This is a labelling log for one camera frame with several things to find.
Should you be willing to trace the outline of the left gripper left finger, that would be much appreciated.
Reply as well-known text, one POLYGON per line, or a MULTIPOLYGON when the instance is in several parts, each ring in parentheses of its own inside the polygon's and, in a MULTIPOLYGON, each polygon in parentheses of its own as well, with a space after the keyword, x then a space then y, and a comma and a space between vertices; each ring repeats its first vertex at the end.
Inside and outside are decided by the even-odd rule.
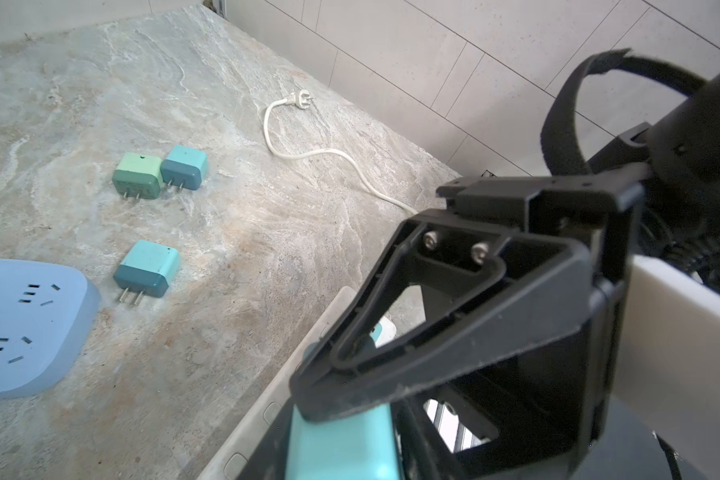
POLYGON ((286 401, 238 475, 237 480, 283 480, 285 478, 293 410, 294 402, 286 401))

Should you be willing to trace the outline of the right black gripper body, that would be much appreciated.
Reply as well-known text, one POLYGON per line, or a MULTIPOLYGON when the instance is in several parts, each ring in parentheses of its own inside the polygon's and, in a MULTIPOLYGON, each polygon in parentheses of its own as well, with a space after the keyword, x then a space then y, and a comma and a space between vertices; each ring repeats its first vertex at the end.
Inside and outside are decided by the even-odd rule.
POLYGON ((592 263, 589 314, 576 333, 408 400, 423 405, 455 479, 566 479, 601 436, 647 174, 632 164, 594 176, 459 179, 439 188, 445 212, 460 220, 570 238, 592 263))

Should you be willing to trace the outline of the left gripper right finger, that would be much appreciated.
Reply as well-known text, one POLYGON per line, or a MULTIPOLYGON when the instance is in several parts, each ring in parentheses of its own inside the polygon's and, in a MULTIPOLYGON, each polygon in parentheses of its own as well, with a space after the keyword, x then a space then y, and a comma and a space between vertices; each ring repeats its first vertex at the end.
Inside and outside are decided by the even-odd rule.
POLYGON ((448 452, 439 432, 417 401, 400 401, 392 407, 399 438, 404 479, 455 479, 448 452))

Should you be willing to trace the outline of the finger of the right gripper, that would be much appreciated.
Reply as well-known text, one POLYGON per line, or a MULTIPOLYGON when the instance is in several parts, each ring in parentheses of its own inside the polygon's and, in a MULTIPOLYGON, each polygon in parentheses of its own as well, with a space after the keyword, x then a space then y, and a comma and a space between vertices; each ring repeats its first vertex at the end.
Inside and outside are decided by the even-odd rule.
POLYGON ((579 241, 428 210, 404 221, 290 381, 302 416, 326 422, 423 392, 576 333, 592 263, 579 241), (425 321, 385 346, 362 340, 409 287, 425 321))

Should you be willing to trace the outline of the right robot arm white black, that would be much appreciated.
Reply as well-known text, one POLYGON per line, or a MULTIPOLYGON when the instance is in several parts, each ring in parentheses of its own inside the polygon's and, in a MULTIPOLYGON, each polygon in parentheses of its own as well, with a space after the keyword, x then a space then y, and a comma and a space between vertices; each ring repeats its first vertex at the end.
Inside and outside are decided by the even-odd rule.
POLYGON ((570 74, 540 134, 545 177, 460 178, 404 220, 290 381, 324 424, 386 406, 407 479, 569 478, 605 427, 630 262, 720 294, 720 74, 627 49, 570 74), (613 71, 683 96, 591 157, 585 79, 613 71))

